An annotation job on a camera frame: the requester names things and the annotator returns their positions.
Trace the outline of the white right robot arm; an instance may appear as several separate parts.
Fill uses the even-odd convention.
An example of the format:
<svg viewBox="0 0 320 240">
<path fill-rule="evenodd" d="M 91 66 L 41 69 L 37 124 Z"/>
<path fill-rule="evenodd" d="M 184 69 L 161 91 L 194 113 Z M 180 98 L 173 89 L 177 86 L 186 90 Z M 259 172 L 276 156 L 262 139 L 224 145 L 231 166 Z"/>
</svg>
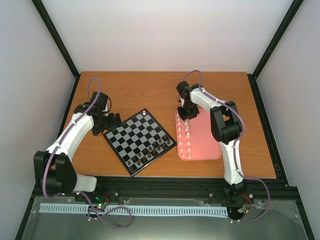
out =
<svg viewBox="0 0 320 240">
<path fill-rule="evenodd" d="M 224 198 L 235 203 L 244 194 L 245 177 L 240 160 L 240 138 L 245 132 L 237 106 L 233 101 L 223 101 L 208 93 L 201 84 L 178 83 L 176 90 L 181 106 L 177 108 L 181 120 L 187 121 L 198 116 L 198 107 L 210 115 L 210 130 L 219 143 L 224 164 Z"/>
</svg>

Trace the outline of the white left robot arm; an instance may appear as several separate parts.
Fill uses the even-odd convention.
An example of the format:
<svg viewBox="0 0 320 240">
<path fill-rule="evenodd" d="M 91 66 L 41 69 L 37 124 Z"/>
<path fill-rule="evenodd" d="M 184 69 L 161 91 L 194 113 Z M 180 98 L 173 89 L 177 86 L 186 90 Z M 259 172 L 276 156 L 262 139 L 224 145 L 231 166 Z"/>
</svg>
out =
<svg viewBox="0 0 320 240">
<path fill-rule="evenodd" d="M 97 184 L 97 178 L 77 174 L 72 160 L 88 132 L 100 136 L 120 126 L 119 113 L 110 110 L 110 98 L 102 92 L 93 92 L 90 101 L 75 108 L 71 121 L 57 140 L 45 151 L 35 153 L 35 183 L 46 198 L 79 192 L 86 192 L 95 202 L 103 198 L 104 188 Z"/>
</svg>

